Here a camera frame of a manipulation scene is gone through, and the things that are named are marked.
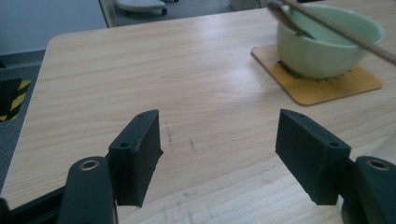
gray floor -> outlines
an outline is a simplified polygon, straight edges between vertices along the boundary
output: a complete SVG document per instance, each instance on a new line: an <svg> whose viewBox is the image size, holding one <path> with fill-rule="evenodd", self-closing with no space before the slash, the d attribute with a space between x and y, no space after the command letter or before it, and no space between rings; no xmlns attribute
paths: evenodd
<svg viewBox="0 0 396 224"><path fill-rule="evenodd" d="M231 12L229 0L172 0L165 1L168 14L161 15L161 11L132 13L115 7L118 25L132 25L153 21L175 20L188 17L212 15ZM44 57L45 51L26 52L16 55L0 55L0 81L12 78L32 80L23 101L18 118L0 122L0 190L4 186L8 167L20 136L21 127L35 86L35 81Z"/></svg>

table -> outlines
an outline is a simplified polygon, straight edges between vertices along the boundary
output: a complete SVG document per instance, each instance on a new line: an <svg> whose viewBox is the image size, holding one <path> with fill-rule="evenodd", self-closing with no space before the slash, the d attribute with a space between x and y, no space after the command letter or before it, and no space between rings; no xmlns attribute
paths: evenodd
<svg viewBox="0 0 396 224"><path fill-rule="evenodd" d="M319 4L372 17L396 52L396 2ZM275 154L279 109L336 134L352 159L370 154L396 129L396 68L369 55L361 66L381 90L300 106L250 55L275 42L267 9L52 39L1 196L14 208L61 187L75 161L105 156L134 115L157 108L164 154L143 208L119 208L123 223L342 223Z"/></svg>

chopsticks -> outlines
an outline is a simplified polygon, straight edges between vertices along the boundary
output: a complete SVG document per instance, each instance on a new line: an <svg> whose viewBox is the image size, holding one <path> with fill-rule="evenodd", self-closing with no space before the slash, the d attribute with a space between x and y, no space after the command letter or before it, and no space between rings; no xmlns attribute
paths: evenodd
<svg viewBox="0 0 396 224"><path fill-rule="evenodd" d="M282 1L286 5L299 10L300 12L305 14L307 17L327 26L329 29L335 31L339 35L342 35L342 36L348 38L349 40L355 42L362 48L365 48L365 49L371 51L373 54L379 56L380 58L388 61L389 63L393 63L394 65L396 65L396 55L394 55L393 53L366 41L365 39L361 38L358 35L351 33L350 31L348 31L348 29L342 27L340 24L328 20L327 18L321 16L320 14L309 9L308 7L304 7L300 3L297 3L295 0L282 0Z"/></svg>

cork coaster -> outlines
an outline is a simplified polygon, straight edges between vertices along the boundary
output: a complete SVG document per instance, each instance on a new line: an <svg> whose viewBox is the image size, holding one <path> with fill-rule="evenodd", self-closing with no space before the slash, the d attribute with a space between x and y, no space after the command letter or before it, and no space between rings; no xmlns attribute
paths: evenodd
<svg viewBox="0 0 396 224"><path fill-rule="evenodd" d="M298 77L282 64L276 45L254 48L251 54L299 105L316 105L383 86L380 79L359 66L343 75L321 80Z"/></svg>

